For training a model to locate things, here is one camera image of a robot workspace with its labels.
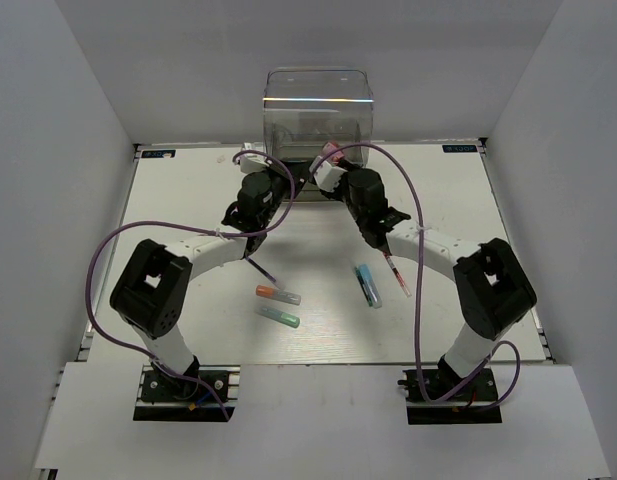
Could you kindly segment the pink capped marker bottle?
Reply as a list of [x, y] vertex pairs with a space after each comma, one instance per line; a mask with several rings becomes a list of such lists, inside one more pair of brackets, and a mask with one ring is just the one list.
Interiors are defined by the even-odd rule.
[[340, 145], [337, 142], [327, 142], [321, 151], [323, 157], [326, 157], [326, 161], [331, 165], [338, 166], [342, 160], [346, 159], [345, 153], [339, 151]]

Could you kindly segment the purple pen refill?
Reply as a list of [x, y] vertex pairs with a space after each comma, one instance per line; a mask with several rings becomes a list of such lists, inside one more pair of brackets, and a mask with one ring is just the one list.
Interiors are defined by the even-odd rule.
[[284, 284], [274, 275], [272, 275], [268, 270], [266, 270], [263, 266], [253, 260], [251, 257], [246, 257], [245, 260], [255, 268], [260, 274], [262, 274], [272, 285], [274, 285], [278, 289], [283, 289]]

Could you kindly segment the clear acrylic drawer organizer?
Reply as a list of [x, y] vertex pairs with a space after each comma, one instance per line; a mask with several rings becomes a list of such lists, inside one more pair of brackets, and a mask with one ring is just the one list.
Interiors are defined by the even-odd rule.
[[263, 94], [266, 153], [297, 176], [325, 146], [344, 147], [364, 167], [373, 131], [373, 93], [367, 74], [344, 67], [285, 67], [268, 73]]

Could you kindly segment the orange capped highlighter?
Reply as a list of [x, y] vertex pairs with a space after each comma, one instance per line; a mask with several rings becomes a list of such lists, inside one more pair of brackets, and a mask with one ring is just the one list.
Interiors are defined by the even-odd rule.
[[264, 285], [258, 285], [255, 289], [255, 294], [261, 298], [267, 298], [290, 305], [299, 306], [301, 304], [300, 295]]

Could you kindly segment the light blue highlighter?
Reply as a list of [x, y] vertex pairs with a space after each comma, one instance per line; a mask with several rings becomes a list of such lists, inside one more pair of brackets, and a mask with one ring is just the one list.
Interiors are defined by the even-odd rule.
[[372, 307], [375, 309], [381, 308], [383, 305], [382, 299], [375, 284], [371, 270], [366, 264], [361, 264], [358, 266], [358, 271], [368, 292]]

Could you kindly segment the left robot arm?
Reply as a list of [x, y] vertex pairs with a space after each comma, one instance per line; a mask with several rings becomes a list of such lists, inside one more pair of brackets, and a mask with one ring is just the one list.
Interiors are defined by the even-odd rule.
[[266, 168], [244, 177], [236, 201], [225, 212], [222, 235], [194, 236], [169, 245], [141, 241], [113, 288], [111, 308], [140, 336], [152, 365], [163, 372], [165, 387], [176, 398], [193, 396], [200, 378], [199, 362], [177, 326], [188, 284], [261, 246], [281, 203], [294, 199], [307, 181], [307, 166], [286, 167], [289, 176]]

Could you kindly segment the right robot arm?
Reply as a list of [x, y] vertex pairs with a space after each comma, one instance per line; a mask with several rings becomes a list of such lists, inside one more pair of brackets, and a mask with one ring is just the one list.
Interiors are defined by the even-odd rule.
[[464, 324], [440, 358], [435, 379], [419, 388], [427, 402], [465, 397], [504, 335], [537, 303], [510, 244], [500, 238], [469, 242], [426, 228], [420, 216], [389, 205], [378, 172], [343, 158], [320, 155], [309, 171], [322, 193], [346, 205], [369, 246], [454, 282]]

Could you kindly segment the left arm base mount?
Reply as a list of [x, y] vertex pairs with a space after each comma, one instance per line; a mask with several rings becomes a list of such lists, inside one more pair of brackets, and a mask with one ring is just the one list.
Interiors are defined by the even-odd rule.
[[145, 366], [135, 401], [136, 422], [225, 423], [237, 406], [240, 383], [237, 366], [201, 367], [200, 385], [170, 379]]

